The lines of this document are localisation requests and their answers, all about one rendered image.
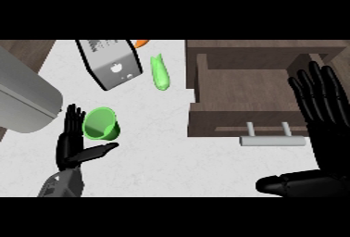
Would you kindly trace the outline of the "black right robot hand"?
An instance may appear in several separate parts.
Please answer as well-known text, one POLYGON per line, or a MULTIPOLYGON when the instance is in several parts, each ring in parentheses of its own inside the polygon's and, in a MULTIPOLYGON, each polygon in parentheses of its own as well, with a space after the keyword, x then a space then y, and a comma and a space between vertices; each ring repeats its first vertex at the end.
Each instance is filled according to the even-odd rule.
POLYGON ((281 197, 350 198, 350 103, 341 81, 329 66, 309 61, 287 84, 318 168, 261 178, 255 190, 281 197))

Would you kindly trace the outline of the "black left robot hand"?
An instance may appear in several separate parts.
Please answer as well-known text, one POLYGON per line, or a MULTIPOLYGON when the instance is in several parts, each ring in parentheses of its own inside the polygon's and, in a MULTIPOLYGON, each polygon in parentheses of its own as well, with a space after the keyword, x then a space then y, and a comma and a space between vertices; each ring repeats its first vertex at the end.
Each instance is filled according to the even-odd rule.
POLYGON ((55 145, 55 165, 58 171, 78 168, 81 163, 100 158, 119 144, 107 143, 82 148, 82 119, 85 112, 70 104, 64 111, 64 129, 55 145))

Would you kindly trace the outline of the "green cup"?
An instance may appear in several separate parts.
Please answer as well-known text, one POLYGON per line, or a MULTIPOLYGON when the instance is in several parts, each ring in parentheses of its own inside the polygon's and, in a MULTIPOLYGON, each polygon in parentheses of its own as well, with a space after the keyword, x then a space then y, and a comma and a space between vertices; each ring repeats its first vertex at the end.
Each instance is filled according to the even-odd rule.
POLYGON ((116 115, 109 107, 92 109, 84 117, 82 135, 89 140, 112 141, 119 136, 116 115))

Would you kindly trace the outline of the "open brown wooden drawer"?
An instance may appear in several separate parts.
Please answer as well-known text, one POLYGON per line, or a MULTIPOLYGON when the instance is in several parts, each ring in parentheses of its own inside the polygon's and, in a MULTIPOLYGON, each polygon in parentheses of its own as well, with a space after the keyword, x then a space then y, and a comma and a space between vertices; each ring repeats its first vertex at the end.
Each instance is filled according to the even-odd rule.
POLYGON ((211 69, 208 57, 197 55, 187 135, 239 137, 247 134, 247 126, 258 135, 280 135, 286 123, 290 133, 305 136, 304 116, 286 79, 309 61, 321 62, 320 56, 296 56, 286 69, 211 69))

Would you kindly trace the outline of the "grey rounded appliance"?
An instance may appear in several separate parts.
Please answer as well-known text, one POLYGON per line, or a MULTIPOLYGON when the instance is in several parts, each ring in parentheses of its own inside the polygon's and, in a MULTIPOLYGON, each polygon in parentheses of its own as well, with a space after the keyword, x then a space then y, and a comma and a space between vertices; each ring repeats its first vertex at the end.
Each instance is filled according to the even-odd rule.
POLYGON ((58 90, 0 46, 0 127, 30 133, 57 117, 58 90))

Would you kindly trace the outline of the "grey box grater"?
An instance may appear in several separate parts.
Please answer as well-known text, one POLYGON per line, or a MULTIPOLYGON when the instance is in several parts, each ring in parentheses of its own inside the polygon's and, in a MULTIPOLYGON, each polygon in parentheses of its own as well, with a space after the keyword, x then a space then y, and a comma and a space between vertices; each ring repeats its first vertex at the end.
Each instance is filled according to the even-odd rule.
POLYGON ((141 74, 138 54, 129 40, 76 40, 85 70, 104 91, 141 74))

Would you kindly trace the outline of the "brown wooden cabinet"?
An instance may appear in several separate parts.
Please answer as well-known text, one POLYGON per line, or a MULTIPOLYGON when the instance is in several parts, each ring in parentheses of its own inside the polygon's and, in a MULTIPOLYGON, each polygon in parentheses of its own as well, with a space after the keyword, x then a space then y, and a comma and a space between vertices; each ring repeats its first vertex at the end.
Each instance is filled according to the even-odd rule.
POLYGON ((348 45, 343 40, 185 40, 185 88, 193 88, 196 56, 209 69, 284 69, 298 55, 317 54, 327 63, 348 45))

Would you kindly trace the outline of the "green vegetable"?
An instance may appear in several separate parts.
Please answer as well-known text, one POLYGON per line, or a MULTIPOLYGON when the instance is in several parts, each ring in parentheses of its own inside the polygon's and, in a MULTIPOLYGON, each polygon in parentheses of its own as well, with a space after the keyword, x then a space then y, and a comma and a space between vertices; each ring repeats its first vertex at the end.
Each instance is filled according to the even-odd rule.
POLYGON ((150 57, 151 75, 154 87, 165 91, 169 87, 169 76, 163 65, 162 56, 150 57))

